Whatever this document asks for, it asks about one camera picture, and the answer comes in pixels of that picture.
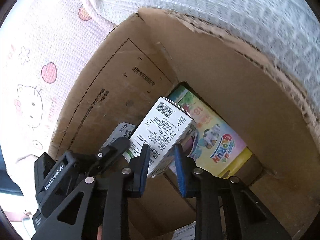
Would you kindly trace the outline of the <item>white box with cartoon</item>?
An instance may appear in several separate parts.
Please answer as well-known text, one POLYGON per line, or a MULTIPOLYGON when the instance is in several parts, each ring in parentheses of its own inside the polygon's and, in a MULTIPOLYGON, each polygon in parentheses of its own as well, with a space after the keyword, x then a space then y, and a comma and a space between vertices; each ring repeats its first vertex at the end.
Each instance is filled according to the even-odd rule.
POLYGON ((150 146, 148 177, 166 171, 174 161, 175 144, 185 146, 196 135, 192 116, 173 101, 160 97, 130 136, 130 147, 123 157, 130 161, 140 155, 142 146, 150 146))

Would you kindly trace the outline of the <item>yellow colourful book box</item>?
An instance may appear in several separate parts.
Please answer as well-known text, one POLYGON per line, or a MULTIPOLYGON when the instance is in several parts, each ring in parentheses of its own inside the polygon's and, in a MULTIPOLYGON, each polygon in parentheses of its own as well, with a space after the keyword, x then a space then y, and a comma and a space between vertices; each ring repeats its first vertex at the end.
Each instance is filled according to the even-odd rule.
POLYGON ((240 136, 186 87, 179 85, 169 99, 187 111, 196 122, 197 135, 188 156, 195 160, 197 167, 227 179, 252 156, 240 136))

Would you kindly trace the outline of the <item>light blue calligraphy box lower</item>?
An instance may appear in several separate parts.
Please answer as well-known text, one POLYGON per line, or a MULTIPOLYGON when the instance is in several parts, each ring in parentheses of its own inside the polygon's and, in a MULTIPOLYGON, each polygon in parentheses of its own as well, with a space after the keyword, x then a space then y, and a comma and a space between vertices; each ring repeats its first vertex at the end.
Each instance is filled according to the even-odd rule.
POLYGON ((107 140, 104 142, 101 148, 111 144, 120 137, 129 138, 135 127, 135 125, 129 124, 127 122, 122 122, 118 124, 117 127, 110 134, 110 136, 107 138, 107 140))

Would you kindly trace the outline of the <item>dark blue curtain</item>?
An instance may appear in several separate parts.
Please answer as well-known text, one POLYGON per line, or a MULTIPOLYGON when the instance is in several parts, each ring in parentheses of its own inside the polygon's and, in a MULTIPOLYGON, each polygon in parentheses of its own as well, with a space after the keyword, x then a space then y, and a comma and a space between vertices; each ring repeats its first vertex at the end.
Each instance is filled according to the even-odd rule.
POLYGON ((12 194, 16 196, 23 196, 20 187, 13 182, 7 173, 6 164, 3 158, 2 149, 0 148, 0 192, 5 194, 12 194))

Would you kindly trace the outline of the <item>brown cardboard box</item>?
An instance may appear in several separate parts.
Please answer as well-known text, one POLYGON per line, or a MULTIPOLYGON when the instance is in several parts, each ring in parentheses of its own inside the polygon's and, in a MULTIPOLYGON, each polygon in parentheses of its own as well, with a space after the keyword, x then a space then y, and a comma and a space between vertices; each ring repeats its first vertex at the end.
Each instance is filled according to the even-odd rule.
POLYGON ((140 9, 114 28, 67 94, 49 154, 96 153, 160 97, 197 123, 197 165, 251 183, 301 239, 319 212, 319 108, 295 74, 196 18, 140 9))

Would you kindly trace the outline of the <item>pink cartoon cat bedsheet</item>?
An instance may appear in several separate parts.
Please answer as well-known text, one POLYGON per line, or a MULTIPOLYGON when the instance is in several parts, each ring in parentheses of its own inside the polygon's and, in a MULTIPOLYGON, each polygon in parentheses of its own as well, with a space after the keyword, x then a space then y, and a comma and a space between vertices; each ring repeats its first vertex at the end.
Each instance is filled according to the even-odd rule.
POLYGON ((11 179, 33 179, 68 132, 65 101, 114 24, 94 0, 17 0, 1 26, 1 149, 11 179))

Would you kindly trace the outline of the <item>white knitted blanket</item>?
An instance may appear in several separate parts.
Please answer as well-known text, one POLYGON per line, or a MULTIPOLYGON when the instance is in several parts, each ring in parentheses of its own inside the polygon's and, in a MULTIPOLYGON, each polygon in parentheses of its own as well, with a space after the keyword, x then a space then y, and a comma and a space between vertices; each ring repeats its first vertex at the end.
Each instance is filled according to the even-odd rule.
POLYGON ((168 9, 244 39, 299 80, 319 104, 319 20, 305 0, 89 0, 98 16, 121 23, 139 8, 168 9))

